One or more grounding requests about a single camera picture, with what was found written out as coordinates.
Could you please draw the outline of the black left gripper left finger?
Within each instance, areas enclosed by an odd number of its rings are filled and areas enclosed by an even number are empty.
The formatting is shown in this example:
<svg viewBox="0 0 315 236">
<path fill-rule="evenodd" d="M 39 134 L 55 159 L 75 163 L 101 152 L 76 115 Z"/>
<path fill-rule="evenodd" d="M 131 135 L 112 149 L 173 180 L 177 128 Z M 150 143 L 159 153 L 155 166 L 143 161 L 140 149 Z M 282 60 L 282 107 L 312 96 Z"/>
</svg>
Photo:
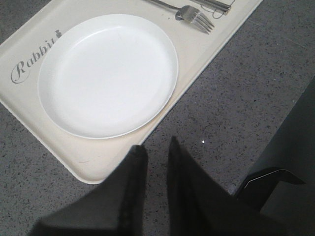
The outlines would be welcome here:
<svg viewBox="0 0 315 236">
<path fill-rule="evenodd" d="M 132 146 L 111 175 L 97 188 L 40 219 L 36 236 L 140 236 L 148 155 Z"/>
</svg>

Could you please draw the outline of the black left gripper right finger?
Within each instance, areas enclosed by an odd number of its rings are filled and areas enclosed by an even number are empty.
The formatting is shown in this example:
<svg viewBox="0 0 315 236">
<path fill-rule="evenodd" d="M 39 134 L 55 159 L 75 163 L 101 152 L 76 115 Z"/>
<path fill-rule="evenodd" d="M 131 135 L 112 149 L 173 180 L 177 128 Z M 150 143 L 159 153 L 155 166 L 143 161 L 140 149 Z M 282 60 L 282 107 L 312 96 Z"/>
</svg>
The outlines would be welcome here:
<svg viewBox="0 0 315 236">
<path fill-rule="evenodd" d="M 249 174 L 230 195 L 173 137 L 167 167 L 170 232 L 173 236 L 285 236 L 284 225 L 260 213 L 281 181 L 304 184 L 287 168 L 268 167 Z"/>
</svg>

